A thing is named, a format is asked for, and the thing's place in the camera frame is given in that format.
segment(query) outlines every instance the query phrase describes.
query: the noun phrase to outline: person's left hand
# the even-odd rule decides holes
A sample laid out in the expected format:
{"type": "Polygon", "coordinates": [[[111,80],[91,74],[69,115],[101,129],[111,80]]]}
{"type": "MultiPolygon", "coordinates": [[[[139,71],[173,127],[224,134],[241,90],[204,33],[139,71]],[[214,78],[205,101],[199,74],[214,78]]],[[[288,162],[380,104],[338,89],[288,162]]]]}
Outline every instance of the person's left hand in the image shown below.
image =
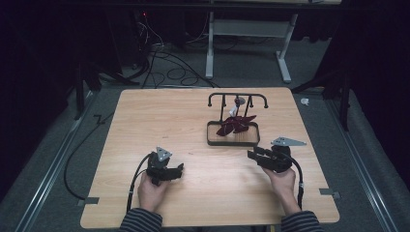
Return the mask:
{"type": "Polygon", "coordinates": [[[147,173],[142,173],[141,183],[138,187],[139,207],[149,212],[155,212],[163,200],[170,181],[160,182],[159,186],[152,184],[151,181],[152,179],[147,173]]]}

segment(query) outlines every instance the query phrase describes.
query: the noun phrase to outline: hand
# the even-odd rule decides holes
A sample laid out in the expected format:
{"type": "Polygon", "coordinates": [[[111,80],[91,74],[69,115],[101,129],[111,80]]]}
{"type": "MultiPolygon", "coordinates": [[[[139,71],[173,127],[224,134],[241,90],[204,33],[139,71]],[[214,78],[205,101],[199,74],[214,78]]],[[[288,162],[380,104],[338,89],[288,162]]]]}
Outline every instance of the hand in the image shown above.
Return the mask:
{"type": "Polygon", "coordinates": [[[271,179],[272,188],[277,195],[285,214],[290,216],[301,212],[301,208],[299,208],[298,202],[293,195],[296,179],[295,171],[289,168],[284,172],[276,173],[266,168],[262,169],[269,176],[269,179],[271,179]]]}
{"type": "Polygon", "coordinates": [[[163,200],[170,181],[160,182],[159,186],[152,184],[151,181],[152,179],[147,173],[142,173],[141,183],[138,187],[139,207],[149,212],[155,212],[163,200]]]}

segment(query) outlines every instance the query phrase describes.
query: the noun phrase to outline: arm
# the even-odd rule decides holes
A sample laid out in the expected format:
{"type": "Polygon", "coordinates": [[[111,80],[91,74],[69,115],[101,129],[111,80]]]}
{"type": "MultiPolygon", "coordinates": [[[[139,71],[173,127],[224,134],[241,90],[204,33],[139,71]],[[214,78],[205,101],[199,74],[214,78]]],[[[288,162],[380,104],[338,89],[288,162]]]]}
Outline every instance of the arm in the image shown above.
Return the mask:
{"type": "Polygon", "coordinates": [[[144,172],[138,187],[139,207],[127,212],[120,231],[158,232],[161,230],[162,217],[155,213],[161,204],[169,182],[162,182],[159,186],[151,183],[151,178],[144,172]]]}
{"type": "Polygon", "coordinates": [[[277,195],[286,215],[282,219],[282,232],[324,231],[313,212],[302,211],[298,206],[298,202],[293,195],[296,179],[295,171],[290,168],[281,173],[275,173],[265,168],[263,168],[263,171],[271,179],[273,191],[277,195]]]}

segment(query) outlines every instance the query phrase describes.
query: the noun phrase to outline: white metal desk frame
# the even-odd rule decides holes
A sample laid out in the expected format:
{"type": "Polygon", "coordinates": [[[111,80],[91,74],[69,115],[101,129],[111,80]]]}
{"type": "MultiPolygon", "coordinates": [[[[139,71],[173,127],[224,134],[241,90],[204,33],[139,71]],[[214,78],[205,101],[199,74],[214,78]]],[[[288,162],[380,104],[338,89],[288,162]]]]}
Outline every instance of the white metal desk frame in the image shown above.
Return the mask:
{"type": "Polygon", "coordinates": [[[206,59],[205,76],[209,79],[214,77],[214,35],[229,36],[252,36],[252,37],[275,37],[284,38],[281,51],[276,52],[283,82],[290,83],[291,78],[287,69],[284,55],[289,46],[290,38],[295,28],[297,14],[293,14],[290,21],[250,21],[235,19],[214,19],[214,13],[209,15],[208,53],[206,59]]]}

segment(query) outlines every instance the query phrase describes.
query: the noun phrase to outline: striped sleeve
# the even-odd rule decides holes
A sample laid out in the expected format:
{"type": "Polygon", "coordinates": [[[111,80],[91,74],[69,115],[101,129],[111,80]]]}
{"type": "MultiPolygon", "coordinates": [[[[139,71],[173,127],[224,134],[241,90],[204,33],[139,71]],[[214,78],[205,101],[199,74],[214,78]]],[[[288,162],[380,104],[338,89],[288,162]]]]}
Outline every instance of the striped sleeve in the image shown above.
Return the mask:
{"type": "Polygon", "coordinates": [[[135,208],[127,212],[120,226],[120,232],[159,232],[161,230],[162,217],[146,211],[135,208]]]}
{"type": "Polygon", "coordinates": [[[316,215],[311,211],[285,217],[281,221],[282,232],[323,232],[316,215]]]}

